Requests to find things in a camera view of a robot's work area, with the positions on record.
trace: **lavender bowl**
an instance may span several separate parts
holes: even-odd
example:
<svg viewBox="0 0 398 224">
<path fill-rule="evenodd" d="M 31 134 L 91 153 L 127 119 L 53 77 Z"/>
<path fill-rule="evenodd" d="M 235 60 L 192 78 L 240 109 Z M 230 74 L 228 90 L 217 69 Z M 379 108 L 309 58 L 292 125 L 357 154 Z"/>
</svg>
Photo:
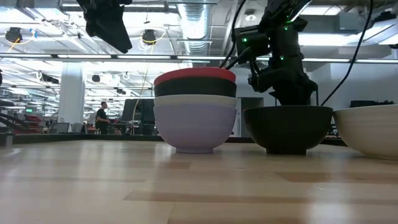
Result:
<svg viewBox="0 0 398 224">
<path fill-rule="evenodd" d="M 204 104 L 162 105 L 154 108 L 163 140 L 181 153 L 212 153 L 232 132 L 236 108 Z"/>
</svg>

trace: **man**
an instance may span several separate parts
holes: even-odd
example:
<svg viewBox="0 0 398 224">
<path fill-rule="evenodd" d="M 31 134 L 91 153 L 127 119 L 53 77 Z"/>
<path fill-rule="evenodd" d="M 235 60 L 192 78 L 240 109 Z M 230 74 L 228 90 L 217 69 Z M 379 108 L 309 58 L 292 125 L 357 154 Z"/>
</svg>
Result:
<svg viewBox="0 0 398 224">
<path fill-rule="evenodd" d="M 111 123 L 111 121 L 106 118 L 106 108 L 108 108 L 108 104 L 103 101 L 101 102 L 101 108 L 97 111 L 96 127 L 101 131 L 101 134 L 108 134 L 108 124 Z"/>
</svg>

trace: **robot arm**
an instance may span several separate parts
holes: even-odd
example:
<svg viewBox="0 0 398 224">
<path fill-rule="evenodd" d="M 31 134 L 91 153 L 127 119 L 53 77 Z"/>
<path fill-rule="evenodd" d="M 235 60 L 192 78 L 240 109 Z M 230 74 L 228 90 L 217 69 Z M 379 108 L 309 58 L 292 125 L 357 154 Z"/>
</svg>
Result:
<svg viewBox="0 0 398 224">
<path fill-rule="evenodd" d="M 299 44 L 299 32 L 307 21 L 298 15 L 310 2 L 270 1 L 258 26 L 235 30 L 238 54 L 245 51 L 247 55 L 240 57 L 239 63 L 249 62 L 251 66 L 249 84 L 261 93 L 273 87 L 270 94 L 282 105 L 308 105 L 311 94 L 318 89 L 303 71 Z M 269 53 L 272 53 L 269 66 L 258 69 L 256 57 Z"/>
</svg>

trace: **dark green bowl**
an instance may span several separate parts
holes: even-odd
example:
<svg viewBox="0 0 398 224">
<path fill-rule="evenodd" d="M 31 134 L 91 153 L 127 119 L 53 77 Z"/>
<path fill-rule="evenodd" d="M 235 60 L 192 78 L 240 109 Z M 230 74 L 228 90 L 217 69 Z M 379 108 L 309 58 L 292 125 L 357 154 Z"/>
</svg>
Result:
<svg viewBox="0 0 398 224">
<path fill-rule="evenodd" d="M 333 109 L 324 106 L 273 106 L 244 111 L 252 139 L 269 154 L 306 155 L 330 128 Z"/>
</svg>

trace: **desk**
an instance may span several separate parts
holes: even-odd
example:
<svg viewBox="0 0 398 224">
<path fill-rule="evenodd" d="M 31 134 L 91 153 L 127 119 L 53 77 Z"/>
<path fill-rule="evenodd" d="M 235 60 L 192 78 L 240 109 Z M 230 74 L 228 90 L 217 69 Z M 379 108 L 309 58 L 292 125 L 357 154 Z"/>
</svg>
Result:
<svg viewBox="0 0 398 224">
<path fill-rule="evenodd" d="M 123 134 L 122 132 L 123 131 L 120 131 L 120 130 L 118 130 L 119 128 L 126 128 L 127 129 L 127 127 L 128 126 L 131 126 L 131 124 L 110 124 L 110 126 L 112 126 L 113 127 L 113 130 L 114 130 L 114 134 L 118 134 L 118 135 L 120 135 L 120 134 Z"/>
<path fill-rule="evenodd" d="M 87 134 L 99 134 L 100 130 L 96 128 L 87 128 Z"/>
</svg>

